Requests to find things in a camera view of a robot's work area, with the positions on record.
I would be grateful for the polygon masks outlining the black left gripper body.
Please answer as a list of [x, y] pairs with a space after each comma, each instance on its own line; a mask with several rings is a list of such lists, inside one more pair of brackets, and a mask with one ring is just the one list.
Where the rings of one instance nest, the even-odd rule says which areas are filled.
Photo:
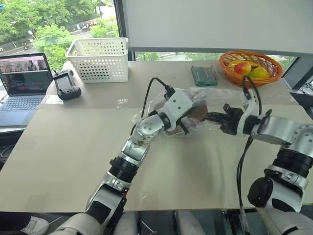
[[190, 108], [180, 119], [179, 127], [181, 128], [184, 135], [190, 133], [190, 130], [196, 128], [196, 119], [189, 117], [190, 114], [194, 111], [196, 107]]

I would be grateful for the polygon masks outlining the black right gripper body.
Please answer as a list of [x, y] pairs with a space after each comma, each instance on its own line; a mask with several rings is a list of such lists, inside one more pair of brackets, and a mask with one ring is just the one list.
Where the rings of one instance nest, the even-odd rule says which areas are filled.
[[225, 111], [226, 116], [220, 129], [223, 133], [237, 135], [238, 123], [244, 113], [243, 110], [231, 107], [227, 103], [223, 106], [223, 110]]

